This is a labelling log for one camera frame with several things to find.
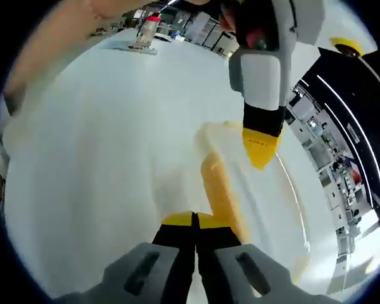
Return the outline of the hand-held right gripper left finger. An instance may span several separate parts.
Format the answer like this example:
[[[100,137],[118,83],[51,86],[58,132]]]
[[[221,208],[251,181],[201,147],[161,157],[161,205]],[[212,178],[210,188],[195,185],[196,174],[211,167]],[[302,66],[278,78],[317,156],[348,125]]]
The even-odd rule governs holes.
[[[101,282],[56,303],[185,303],[195,268],[196,214],[180,212],[161,223],[150,243],[141,243],[107,266]]]

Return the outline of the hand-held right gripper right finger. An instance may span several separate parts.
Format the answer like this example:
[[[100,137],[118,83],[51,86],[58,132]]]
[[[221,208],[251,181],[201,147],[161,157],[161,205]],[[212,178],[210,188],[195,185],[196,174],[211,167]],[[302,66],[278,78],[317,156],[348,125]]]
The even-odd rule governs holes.
[[[252,244],[242,244],[213,215],[195,215],[198,270],[209,303],[334,303],[309,294],[289,270]]]

